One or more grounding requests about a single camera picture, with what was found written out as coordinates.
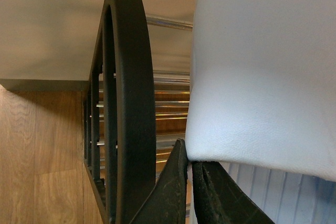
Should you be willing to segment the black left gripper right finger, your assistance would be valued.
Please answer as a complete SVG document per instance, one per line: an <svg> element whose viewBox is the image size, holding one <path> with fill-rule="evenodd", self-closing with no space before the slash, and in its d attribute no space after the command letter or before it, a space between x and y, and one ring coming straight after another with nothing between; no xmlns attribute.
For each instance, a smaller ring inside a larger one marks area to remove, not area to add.
<svg viewBox="0 0 336 224"><path fill-rule="evenodd" d="M193 162L198 223L273 223L218 162Z"/></svg>

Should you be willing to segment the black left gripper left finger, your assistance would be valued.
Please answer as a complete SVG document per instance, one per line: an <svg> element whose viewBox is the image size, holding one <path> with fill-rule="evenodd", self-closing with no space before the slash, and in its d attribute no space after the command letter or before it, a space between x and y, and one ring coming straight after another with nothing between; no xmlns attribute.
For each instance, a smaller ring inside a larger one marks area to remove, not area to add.
<svg viewBox="0 0 336 224"><path fill-rule="evenodd" d="M185 142L178 139L154 189L132 223L185 223L187 163Z"/></svg>

